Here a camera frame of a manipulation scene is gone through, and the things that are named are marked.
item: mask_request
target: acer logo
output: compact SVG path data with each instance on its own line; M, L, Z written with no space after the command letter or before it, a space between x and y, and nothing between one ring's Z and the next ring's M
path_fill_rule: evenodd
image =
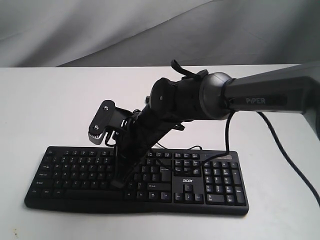
M192 183L194 180L193 179L183 179L183 183Z

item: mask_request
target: white table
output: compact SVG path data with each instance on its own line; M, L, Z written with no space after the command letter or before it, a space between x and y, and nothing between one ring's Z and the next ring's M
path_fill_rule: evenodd
M195 66L239 78L288 65ZM0 68L0 239L314 239L320 211L314 196L278 150L254 112L231 121L249 201L245 217L190 214L77 214L28 209L24 197L47 146L93 146L88 126L103 100L144 107L156 80L180 75L170 67ZM284 148L320 192L320 142L302 115L268 113ZM225 121L195 121L160 142L224 150Z

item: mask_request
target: black keyboard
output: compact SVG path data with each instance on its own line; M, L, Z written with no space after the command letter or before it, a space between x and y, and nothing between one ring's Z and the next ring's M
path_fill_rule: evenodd
M154 149L124 189L110 184L112 148L50 146L24 199L29 208L78 213L245 215L249 210L238 155L201 161L211 150ZM161 160L161 166L155 158Z

